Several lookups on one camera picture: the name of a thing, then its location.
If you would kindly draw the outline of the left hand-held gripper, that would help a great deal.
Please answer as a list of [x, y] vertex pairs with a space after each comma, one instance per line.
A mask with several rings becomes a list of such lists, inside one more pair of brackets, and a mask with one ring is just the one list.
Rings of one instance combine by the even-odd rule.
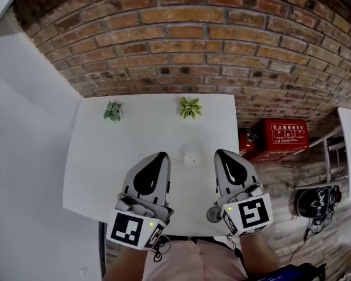
[[142, 159], [127, 172], [109, 211], [107, 240], [137, 250], [154, 248], [174, 212], [168, 202], [170, 173], [166, 152]]

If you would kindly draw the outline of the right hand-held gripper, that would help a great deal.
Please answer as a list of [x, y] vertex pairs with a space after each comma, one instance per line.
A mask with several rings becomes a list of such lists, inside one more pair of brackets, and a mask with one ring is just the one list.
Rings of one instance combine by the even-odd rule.
[[273, 223], [270, 195], [264, 192], [255, 167], [237, 153], [218, 149], [214, 155], [216, 192], [207, 211], [211, 223], [224, 221], [233, 236], [259, 232]]

